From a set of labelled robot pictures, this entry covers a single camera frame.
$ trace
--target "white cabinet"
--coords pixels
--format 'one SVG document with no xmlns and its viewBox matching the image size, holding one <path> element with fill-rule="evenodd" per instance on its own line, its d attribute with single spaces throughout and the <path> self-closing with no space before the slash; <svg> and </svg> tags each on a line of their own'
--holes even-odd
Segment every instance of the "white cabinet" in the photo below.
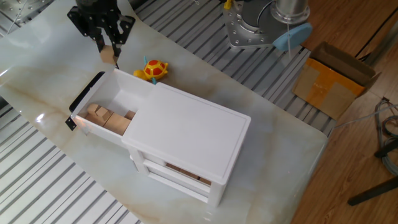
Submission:
<svg viewBox="0 0 398 224">
<path fill-rule="evenodd" d="M 123 135 L 88 121 L 92 103 L 124 116 Z M 163 83 L 120 70 L 105 73 L 72 113 L 85 133 L 129 150 L 140 173 L 217 206 L 238 157 L 250 117 Z"/>
</svg>

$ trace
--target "lower drawer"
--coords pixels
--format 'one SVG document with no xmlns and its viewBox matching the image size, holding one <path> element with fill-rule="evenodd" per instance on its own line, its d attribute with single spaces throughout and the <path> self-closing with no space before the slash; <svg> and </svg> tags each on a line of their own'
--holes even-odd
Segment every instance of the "lower drawer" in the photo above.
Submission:
<svg viewBox="0 0 398 224">
<path fill-rule="evenodd" d="M 168 186 L 170 186 L 170 187 L 172 187 L 174 189 L 177 189 L 177 190 L 179 190 L 179 191 L 181 191 L 181 192 L 183 192 L 183 193 L 185 193 L 187 195 L 190 195 L 190 196 L 192 196 L 194 198 L 197 198 L 197 199 L 201 200 L 202 202 L 207 203 L 207 201 L 208 201 L 207 197 L 205 197 L 203 195 L 200 195 L 200 194 L 198 194 L 198 193 L 196 193 L 196 192 L 194 192 L 194 191 L 192 191 L 192 190 L 190 190 L 190 189 L 188 189 L 186 187 L 178 185 L 178 184 L 176 184 L 176 183 L 174 183 L 174 182 L 172 182 L 170 180 L 167 180 L 166 178 L 161 177 L 161 176 L 159 176 L 157 174 L 154 174 L 154 173 L 150 172 L 148 176 L 150 178 L 152 178 L 152 179 L 155 179 L 155 180 L 165 184 L 165 185 L 168 185 Z"/>
<path fill-rule="evenodd" d="M 148 168 L 148 171 L 150 173 L 161 176 L 175 184 L 178 184 L 182 187 L 185 187 L 188 190 L 191 190 L 192 192 L 195 192 L 196 194 L 199 194 L 206 198 L 210 194 L 210 186 L 203 184 L 199 181 L 193 180 L 189 177 L 185 177 L 184 175 L 179 174 L 178 172 L 172 169 L 160 166 L 147 159 L 144 161 L 144 165 Z"/>
</svg>

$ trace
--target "toy turtle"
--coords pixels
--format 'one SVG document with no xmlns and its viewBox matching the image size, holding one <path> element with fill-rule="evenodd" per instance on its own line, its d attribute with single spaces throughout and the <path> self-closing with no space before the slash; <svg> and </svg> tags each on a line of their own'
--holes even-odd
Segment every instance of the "toy turtle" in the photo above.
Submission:
<svg viewBox="0 0 398 224">
<path fill-rule="evenodd" d="M 162 78 L 167 74 L 168 63 L 163 63 L 160 60 L 151 60 L 147 62 L 144 57 L 145 67 L 144 70 L 136 70 L 134 76 L 143 80 L 152 80 L 156 84 L 156 80 Z"/>
</svg>

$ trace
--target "white table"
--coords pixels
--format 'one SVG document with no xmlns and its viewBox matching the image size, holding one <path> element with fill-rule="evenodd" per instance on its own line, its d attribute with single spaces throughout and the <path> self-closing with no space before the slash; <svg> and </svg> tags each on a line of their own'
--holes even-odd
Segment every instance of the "white table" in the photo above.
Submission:
<svg viewBox="0 0 398 224">
<path fill-rule="evenodd" d="M 127 1 L 120 4 L 131 13 Z M 252 118 L 219 207 L 138 174 L 127 150 L 69 130 L 70 103 L 98 72 L 113 68 L 66 17 L 73 5 L 55 1 L 0 41 L 0 95 L 145 224 L 289 223 L 326 136 L 140 21 L 122 48 L 121 70 L 142 69 L 144 55 L 163 60 L 170 67 L 162 82 Z"/>
</svg>

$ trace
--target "black tripod leg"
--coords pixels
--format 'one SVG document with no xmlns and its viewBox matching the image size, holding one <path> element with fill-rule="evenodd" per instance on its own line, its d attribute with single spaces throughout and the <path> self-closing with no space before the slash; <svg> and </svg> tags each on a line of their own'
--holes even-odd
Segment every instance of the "black tripod leg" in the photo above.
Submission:
<svg viewBox="0 0 398 224">
<path fill-rule="evenodd" d="M 398 139 L 393 140 L 389 144 L 386 144 L 382 149 L 378 150 L 374 156 L 377 158 L 381 158 L 383 156 L 386 156 L 388 152 L 391 152 L 392 150 L 398 148 Z"/>
<path fill-rule="evenodd" d="M 384 194 L 390 190 L 393 190 L 398 187 L 398 177 L 394 177 L 391 180 L 388 180 L 382 184 L 379 184 L 365 192 L 360 193 L 357 196 L 354 196 L 348 200 L 348 204 L 351 206 L 362 203 L 366 200 Z"/>
</svg>

